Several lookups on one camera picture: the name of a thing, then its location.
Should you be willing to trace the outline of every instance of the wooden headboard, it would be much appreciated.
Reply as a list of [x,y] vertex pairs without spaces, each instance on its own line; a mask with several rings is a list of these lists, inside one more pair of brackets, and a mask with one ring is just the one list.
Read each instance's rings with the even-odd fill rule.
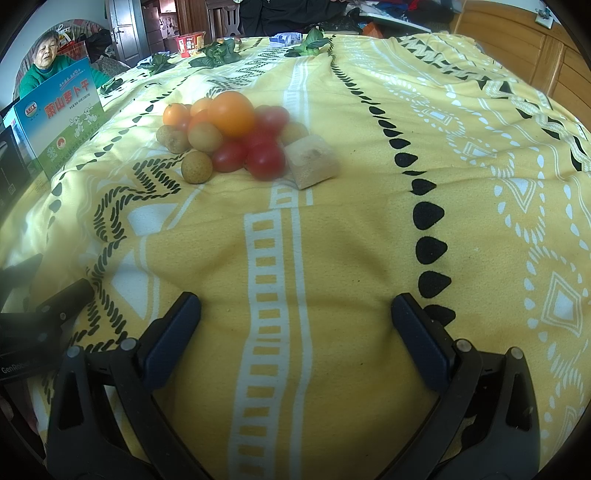
[[452,31],[474,38],[492,58],[544,92],[591,129],[591,70],[567,31],[538,25],[535,13],[467,0]]

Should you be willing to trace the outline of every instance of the screw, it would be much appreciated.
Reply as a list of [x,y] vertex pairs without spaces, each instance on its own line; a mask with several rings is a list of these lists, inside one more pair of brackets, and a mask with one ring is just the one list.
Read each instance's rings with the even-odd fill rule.
[[67,356],[70,358],[75,358],[80,353],[81,348],[77,345],[71,346],[67,351]]
[[513,358],[521,360],[523,358],[523,350],[515,346],[511,349],[511,355],[513,355]]
[[469,352],[472,350],[472,344],[468,340],[464,340],[463,338],[459,339],[456,342],[457,349],[461,352]]
[[129,352],[130,350],[133,350],[137,344],[138,342],[135,338],[126,338],[121,342],[120,347],[122,350]]

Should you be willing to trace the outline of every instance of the gray hair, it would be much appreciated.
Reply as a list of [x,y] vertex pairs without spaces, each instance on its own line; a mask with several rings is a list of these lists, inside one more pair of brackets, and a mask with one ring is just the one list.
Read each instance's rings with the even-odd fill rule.
[[57,46],[60,46],[60,34],[55,30],[47,31],[35,42],[35,45],[33,46],[33,52],[35,52],[35,55],[37,55],[37,51],[39,50],[41,44],[47,40],[55,40],[57,42]]

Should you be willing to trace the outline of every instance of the patterned bedspread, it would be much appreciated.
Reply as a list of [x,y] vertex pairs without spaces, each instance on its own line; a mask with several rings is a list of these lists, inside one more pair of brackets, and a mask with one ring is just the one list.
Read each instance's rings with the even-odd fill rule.
[[[4,264],[44,253],[25,303],[88,278],[69,344],[101,351],[196,293],[202,322],[156,398],[204,467],[370,480],[435,401],[390,321],[408,291],[453,338],[524,350],[546,463],[589,401],[589,132],[466,37],[282,54],[252,38],[218,69],[126,72],[102,98],[108,123],[2,228]],[[245,171],[185,183],[155,140],[162,112],[226,89],[284,105],[342,175],[303,191]],[[31,383],[42,433],[52,386]]]

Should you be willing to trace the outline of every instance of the green sweater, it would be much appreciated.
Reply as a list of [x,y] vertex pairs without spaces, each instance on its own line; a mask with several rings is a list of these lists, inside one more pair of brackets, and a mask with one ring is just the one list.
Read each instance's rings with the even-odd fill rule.
[[[51,64],[51,69],[48,72],[42,72],[35,65],[31,66],[22,78],[21,85],[18,88],[20,97],[23,98],[25,95],[31,93],[33,89],[41,85],[47,79],[53,77],[57,72],[68,68],[73,63],[75,63],[75,61],[70,57],[66,55],[58,55]],[[96,88],[100,88],[111,79],[108,75],[99,72],[96,69],[91,68],[90,71],[92,72],[92,79],[95,82]]]

